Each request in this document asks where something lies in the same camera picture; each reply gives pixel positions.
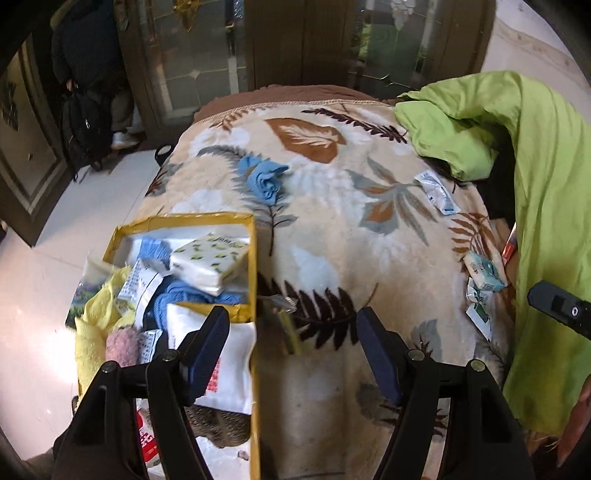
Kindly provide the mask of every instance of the green cloth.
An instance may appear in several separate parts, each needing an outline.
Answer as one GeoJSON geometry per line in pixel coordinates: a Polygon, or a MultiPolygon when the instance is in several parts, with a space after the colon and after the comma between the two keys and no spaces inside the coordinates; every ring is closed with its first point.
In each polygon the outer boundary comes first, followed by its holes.
{"type": "Polygon", "coordinates": [[[496,153],[491,124],[515,150],[519,245],[515,357],[504,386],[531,430],[560,434],[591,373],[591,342],[527,304],[547,280],[591,300],[591,128],[562,96],[515,72],[444,80],[398,103],[418,153],[450,163],[462,180],[485,178],[496,153]]]}

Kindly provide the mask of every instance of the tile floor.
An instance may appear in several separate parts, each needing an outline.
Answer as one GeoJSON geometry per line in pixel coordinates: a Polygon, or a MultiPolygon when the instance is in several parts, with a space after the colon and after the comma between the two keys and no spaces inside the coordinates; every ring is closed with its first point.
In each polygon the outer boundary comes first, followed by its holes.
{"type": "Polygon", "coordinates": [[[72,183],[35,248],[13,231],[0,244],[0,426],[23,458],[47,450],[72,419],[74,335],[64,327],[86,254],[101,255],[132,221],[158,171],[154,152],[72,183]]]}

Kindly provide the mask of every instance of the blue cloth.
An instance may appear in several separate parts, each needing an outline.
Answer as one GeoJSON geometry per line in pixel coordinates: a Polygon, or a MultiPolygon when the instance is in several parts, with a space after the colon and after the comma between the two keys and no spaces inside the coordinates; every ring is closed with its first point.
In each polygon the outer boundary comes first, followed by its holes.
{"type": "Polygon", "coordinates": [[[153,258],[161,260],[166,268],[170,263],[171,249],[168,242],[160,238],[150,238],[148,236],[142,238],[142,243],[139,246],[138,258],[153,258]]]}
{"type": "Polygon", "coordinates": [[[192,287],[173,275],[169,275],[164,277],[152,300],[148,303],[144,313],[144,325],[153,320],[159,329],[166,330],[166,306],[169,303],[179,303],[181,301],[238,305],[244,302],[244,295],[242,293],[222,292],[215,297],[192,287]]]}
{"type": "Polygon", "coordinates": [[[246,185],[265,205],[275,205],[281,190],[279,176],[289,167],[261,157],[247,155],[238,163],[238,173],[246,177],[246,185]]]}

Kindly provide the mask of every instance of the floral blanket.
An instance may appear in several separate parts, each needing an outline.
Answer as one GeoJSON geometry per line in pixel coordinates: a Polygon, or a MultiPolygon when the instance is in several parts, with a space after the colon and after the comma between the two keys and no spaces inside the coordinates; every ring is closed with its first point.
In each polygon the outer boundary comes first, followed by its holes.
{"type": "MultiPolygon", "coordinates": [[[[279,478],[371,478],[382,458],[399,410],[380,394],[358,343],[355,312],[363,306],[436,361],[477,357],[504,378],[507,289],[489,306],[487,343],[465,313],[462,263],[471,249],[502,271],[496,233],[471,184],[444,181],[462,211],[442,216],[413,180],[427,168],[383,103],[264,103],[192,125],[150,187],[140,217],[254,212],[259,292],[298,299],[302,355],[286,355],[276,328],[259,324],[262,464],[279,478]],[[289,166],[276,205],[245,186],[245,155],[289,166]]],[[[430,479],[447,408],[442,401],[430,479]]]]}

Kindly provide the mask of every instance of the shoe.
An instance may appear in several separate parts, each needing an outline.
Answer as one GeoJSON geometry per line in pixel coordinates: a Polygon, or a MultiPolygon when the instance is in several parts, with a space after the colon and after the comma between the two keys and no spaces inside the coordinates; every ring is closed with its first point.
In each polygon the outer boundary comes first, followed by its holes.
{"type": "Polygon", "coordinates": [[[123,132],[115,132],[113,134],[113,141],[111,142],[111,150],[123,150],[124,148],[131,148],[136,146],[139,140],[129,134],[123,132]]]}

